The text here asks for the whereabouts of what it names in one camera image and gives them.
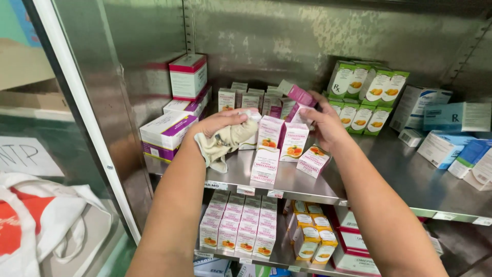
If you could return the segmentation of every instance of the barcode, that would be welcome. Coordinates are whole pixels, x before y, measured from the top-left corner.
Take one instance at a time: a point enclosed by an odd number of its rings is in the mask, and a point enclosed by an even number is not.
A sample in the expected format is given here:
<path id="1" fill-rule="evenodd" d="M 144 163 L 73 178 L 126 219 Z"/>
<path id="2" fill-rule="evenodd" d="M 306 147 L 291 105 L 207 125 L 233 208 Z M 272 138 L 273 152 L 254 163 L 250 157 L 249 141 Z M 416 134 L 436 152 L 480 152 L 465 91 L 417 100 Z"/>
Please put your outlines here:
<path id="1" fill-rule="evenodd" d="M 409 142 L 411 139 L 411 137 L 407 134 L 402 134 L 401 135 L 401 140 L 405 141 L 405 142 Z"/>
<path id="2" fill-rule="evenodd" d="M 486 181 L 488 181 L 488 180 L 489 180 L 487 177 L 485 177 L 485 176 L 483 176 L 483 175 L 481 175 L 481 174 L 478 174 L 478 176 L 477 176 L 477 177 L 478 177 L 478 178 L 480 178 L 480 179 L 481 179 L 482 181 L 484 181 L 484 182 L 486 182 Z"/>
<path id="3" fill-rule="evenodd" d="M 398 121 L 398 120 L 395 120 L 393 122 L 393 128 L 395 128 L 396 130 L 400 130 L 400 128 L 401 128 L 401 122 Z"/>

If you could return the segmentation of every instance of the right hand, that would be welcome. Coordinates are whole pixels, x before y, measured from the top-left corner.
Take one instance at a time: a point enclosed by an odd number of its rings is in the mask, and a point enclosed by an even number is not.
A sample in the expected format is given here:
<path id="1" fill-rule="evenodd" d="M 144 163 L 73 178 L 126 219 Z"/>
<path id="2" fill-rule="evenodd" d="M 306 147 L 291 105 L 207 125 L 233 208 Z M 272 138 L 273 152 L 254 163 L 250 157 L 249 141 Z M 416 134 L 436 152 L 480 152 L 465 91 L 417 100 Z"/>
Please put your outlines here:
<path id="1" fill-rule="evenodd" d="M 302 117 L 316 122 L 315 134 L 321 148 L 325 151 L 330 151 L 341 142 L 351 139 L 347 130 L 343 127 L 337 112 L 326 98 L 315 91 L 308 91 L 308 93 L 318 101 L 322 112 L 314 109 L 302 109 L 300 114 Z"/>

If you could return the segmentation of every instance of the stainless steel shelf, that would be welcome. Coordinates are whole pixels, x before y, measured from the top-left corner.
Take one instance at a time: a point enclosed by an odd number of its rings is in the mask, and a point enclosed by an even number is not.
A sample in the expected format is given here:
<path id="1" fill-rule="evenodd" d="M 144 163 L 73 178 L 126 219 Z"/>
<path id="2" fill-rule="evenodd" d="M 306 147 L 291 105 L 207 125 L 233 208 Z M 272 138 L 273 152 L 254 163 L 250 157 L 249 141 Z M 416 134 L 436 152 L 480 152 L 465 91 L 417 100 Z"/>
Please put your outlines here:
<path id="1" fill-rule="evenodd" d="M 433 217 L 436 212 L 455 215 L 454 221 L 473 222 L 478 216 L 492 217 L 492 191 L 478 191 L 447 170 L 439 170 L 398 139 L 392 129 L 384 129 L 377 137 L 353 135 L 369 160 L 417 216 Z M 229 154 L 229 172 L 207 170 L 207 181 L 228 185 L 235 191 L 238 185 L 255 188 L 255 194 L 267 195 L 268 190 L 284 192 L 283 197 L 338 205 L 346 200 L 335 161 L 325 168 L 318 179 L 296 170 L 295 163 L 280 162 L 275 185 L 251 181 L 254 150 Z M 163 174 L 167 163 L 146 155 L 150 173 Z"/>
<path id="2" fill-rule="evenodd" d="M 205 213 L 205 209 L 207 205 L 202 206 L 202 214 L 200 216 L 203 217 Z M 247 255 L 243 253 L 231 253 L 221 250 L 214 250 L 206 247 L 199 246 L 199 239 L 196 240 L 195 251 L 199 251 L 202 253 L 213 254 L 214 258 L 222 258 L 228 259 L 232 261 L 239 261 L 241 258 L 250 259 L 253 264 L 276 267 L 276 268 L 285 268 L 288 269 L 289 266 L 297 266 L 300 267 L 302 272 L 315 273 L 321 275 L 328 275 L 332 277 L 359 277 L 358 275 L 352 275 L 347 273 L 341 273 L 335 271 L 333 266 L 331 265 L 331 261 L 328 261 L 326 265 L 313 265 L 307 261 L 297 261 L 294 253 L 294 247 L 290 244 L 289 236 L 287 235 L 287 230 L 285 226 L 285 216 L 283 214 L 278 215 L 277 219 L 277 240 L 275 241 L 274 249 L 272 251 L 270 259 L 263 259 L 260 257 Z"/>

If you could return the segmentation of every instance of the white bag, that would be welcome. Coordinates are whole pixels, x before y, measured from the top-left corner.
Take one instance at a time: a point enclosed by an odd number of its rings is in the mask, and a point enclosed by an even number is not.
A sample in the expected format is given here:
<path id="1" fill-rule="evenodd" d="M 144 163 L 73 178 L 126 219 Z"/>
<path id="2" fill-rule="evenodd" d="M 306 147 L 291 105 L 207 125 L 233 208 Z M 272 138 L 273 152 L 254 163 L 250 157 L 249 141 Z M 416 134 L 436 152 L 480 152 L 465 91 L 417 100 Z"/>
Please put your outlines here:
<path id="1" fill-rule="evenodd" d="M 0 172 L 0 277 L 40 276 L 38 264 L 50 252 L 62 264 L 71 261 L 83 246 L 81 214 L 87 203 L 108 215 L 108 226 L 75 277 L 84 274 L 107 237 L 111 214 L 89 185 L 63 186 L 24 173 Z M 76 247 L 62 257 L 69 229 Z"/>

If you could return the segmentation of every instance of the white cloth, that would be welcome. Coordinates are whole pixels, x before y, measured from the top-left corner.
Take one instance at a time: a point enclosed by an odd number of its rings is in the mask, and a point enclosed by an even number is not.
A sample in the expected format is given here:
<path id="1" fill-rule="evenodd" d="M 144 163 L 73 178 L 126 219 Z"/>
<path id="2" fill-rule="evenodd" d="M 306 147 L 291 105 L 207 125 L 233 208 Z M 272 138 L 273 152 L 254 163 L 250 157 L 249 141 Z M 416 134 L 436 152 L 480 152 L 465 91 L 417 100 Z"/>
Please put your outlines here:
<path id="1" fill-rule="evenodd" d="M 251 115 L 250 111 L 246 111 L 245 114 Z M 228 167 L 225 163 L 225 154 L 236 151 L 239 144 L 254 136 L 257 130 L 258 123 L 248 118 L 239 125 L 226 126 L 218 130 L 211 138 L 207 138 L 203 133 L 196 134 L 194 138 L 205 158 L 205 166 L 226 173 Z"/>
<path id="2" fill-rule="evenodd" d="M 111 228 L 112 215 L 89 185 L 63 186 L 24 173 L 0 172 L 0 277 L 40 276 L 38 263 L 50 252 L 62 264 L 71 261 L 83 248 L 81 214 L 87 203 L 108 215 L 108 226 L 75 277 L 84 274 L 99 251 Z M 73 253 L 63 257 L 68 230 L 76 246 Z"/>

